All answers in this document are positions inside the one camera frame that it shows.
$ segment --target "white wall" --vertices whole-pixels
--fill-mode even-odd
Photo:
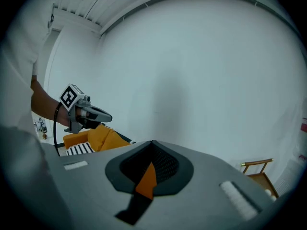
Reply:
[[[93,91],[92,60],[99,38],[90,31],[79,27],[64,27],[60,32],[46,70],[44,90],[54,99],[59,100],[60,94],[69,83],[76,84],[85,93]],[[53,121],[48,121],[48,129],[53,131]],[[63,142],[64,127],[57,124],[57,142]]]
[[[273,15],[240,0],[168,0],[125,19],[98,51],[89,93],[119,132],[237,168],[272,157],[272,182],[282,173],[307,70],[294,34]]]
[[[37,81],[44,86],[45,73],[49,57],[54,46],[54,43],[59,35],[58,31],[52,30],[49,37],[47,38],[41,52],[37,59]]]

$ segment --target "ceiling beam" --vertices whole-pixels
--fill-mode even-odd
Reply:
[[[81,16],[56,8],[54,8],[53,15],[54,22],[52,28],[55,30],[62,30],[65,25],[78,25],[84,29],[90,30],[98,37],[101,35],[100,31],[102,27],[100,25],[97,25]]]

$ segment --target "person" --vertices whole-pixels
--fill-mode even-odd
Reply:
[[[12,21],[0,46],[0,126],[35,134],[31,110],[52,120],[58,101],[37,81],[36,61],[51,32],[56,0],[28,0]],[[67,110],[57,122],[69,125]]]

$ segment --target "white ceiling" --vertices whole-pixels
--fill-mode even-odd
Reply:
[[[101,27],[136,0],[56,0],[55,8],[87,19]]]
[[[66,24],[78,24],[101,36],[116,21],[140,5],[152,0],[56,0],[54,29],[61,30]],[[276,12],[294,29],[288,14],[277,0],[253,0]]]

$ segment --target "hand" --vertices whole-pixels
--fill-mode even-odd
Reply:
[[[81,116],[81,109],[76,108],[76,117]],[[61,106],[59,108],[57,122],[68,127],[69,126],[69,118],[68,118],[68,112],[64,106]]]

